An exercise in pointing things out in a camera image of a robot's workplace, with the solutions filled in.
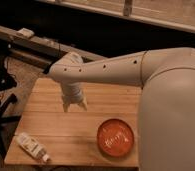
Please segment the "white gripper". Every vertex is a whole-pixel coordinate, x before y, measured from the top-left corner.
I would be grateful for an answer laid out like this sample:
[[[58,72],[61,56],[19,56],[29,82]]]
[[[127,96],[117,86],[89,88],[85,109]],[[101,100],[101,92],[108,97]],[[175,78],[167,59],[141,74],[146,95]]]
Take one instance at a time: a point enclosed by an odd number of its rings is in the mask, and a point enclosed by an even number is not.
[[[79,106],[87,111],[87,101],[83,99],[83,91],[79,83],[61,84],[63,109],[68,112],[70,104],[79,103]]]

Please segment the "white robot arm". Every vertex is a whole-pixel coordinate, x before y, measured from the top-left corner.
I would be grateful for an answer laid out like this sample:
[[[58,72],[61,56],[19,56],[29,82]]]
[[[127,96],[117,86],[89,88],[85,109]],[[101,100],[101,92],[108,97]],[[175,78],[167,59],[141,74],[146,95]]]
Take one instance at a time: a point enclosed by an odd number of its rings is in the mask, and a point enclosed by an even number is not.
[[[65,106],[83,100],[82,82],[138,86],[140,171],[195,171],[195,48],[147,50],[85,63],[69,52],[47,75]]]

